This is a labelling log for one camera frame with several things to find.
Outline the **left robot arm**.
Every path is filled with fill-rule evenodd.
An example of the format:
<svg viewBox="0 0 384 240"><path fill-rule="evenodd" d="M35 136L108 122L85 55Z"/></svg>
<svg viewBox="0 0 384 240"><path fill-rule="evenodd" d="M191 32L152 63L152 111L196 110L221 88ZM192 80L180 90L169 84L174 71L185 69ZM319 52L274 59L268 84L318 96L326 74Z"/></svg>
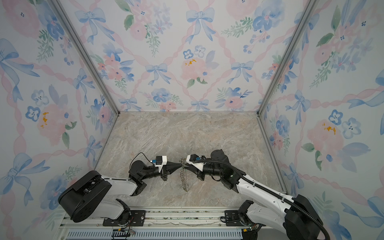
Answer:
<svg viewBox="0 0 384 240"><path fill-rule="evenodd" d="M182 167L180 163L169 162L166 156L157 156L147 166L135 161L129 169L127 179L106 177L97 171L90 171L66 189L58 198L58 203L70 219L79 223L88 218L104 218L118 226L127 226L133 219L130 207L120 199L109 201L109 196L137 196L145 189L145 179L168 175Z"/></svg>

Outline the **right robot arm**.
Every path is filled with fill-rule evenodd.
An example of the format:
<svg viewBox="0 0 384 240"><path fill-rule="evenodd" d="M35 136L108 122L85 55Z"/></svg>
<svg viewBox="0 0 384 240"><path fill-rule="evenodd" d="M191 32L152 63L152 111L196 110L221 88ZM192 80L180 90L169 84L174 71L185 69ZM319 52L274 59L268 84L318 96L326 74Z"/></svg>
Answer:
<svg viewBox="0 0 384 240"><path fill-rule="evenodd" d="M236 168L223 150L215 150L210 158L188 155L185 168L201 181L205 176L219 176L219 181L229 190L252 199L239 208L245 225L261 224L286 233L290 240L330 239L323 221L310 201L275 191Z"/></svg>

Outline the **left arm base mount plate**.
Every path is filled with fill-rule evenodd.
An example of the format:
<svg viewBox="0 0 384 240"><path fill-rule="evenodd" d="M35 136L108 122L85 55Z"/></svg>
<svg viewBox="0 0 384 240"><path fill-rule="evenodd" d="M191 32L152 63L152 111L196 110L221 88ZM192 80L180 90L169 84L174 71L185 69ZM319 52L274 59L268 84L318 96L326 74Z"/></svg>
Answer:
<svg viewBox="0 0 384 240"><path fill-rule="evenodd" d="M145 210L131 210L131 208L122 200L116 199L118 206L123 211L114 219L105 218L104 227L143 227L146 218Z"/></svg>

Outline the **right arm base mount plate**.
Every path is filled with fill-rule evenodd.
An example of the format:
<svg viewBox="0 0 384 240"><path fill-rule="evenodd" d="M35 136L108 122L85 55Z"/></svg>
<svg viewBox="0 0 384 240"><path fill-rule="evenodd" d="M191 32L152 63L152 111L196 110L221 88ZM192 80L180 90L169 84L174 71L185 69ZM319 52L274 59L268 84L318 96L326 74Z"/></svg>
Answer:
<svg viewBox="0 0 384 240"><path fill-rule="evenodd" d="M225 210L224 216L220 217L220 221L226 224L227 227L265 227L266 225L264 224L253 222L251 217L248 216L257 207L260 208L261 206L251 200L245 200L238 210Z"/></svg>

